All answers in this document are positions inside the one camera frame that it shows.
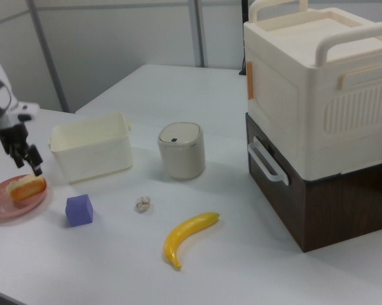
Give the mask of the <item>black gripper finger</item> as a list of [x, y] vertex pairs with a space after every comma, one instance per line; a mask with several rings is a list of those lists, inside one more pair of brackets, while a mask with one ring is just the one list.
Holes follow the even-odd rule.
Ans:
[[26, 162], [28, 162], [28, 164], [30, 164], [35, 176], [38, 177], [43, 174], [41, 169], [41, 164], [43, 163], [43, 160], [35, 145], [27, 147], [27, 150], [25, 152], [25, 160]]
[[8, 154], [14, 160], [17, 168], [22, 168], [24, 166], [25, 146], [10, 145]]

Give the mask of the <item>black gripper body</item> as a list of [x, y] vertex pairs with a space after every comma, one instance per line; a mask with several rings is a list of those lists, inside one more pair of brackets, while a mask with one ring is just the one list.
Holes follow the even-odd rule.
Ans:
[[28, 151], [28, 131], [24, 124], [16, 124], [0, 129], [0, 141], [4, 151], [10, 156], [26, 156]]

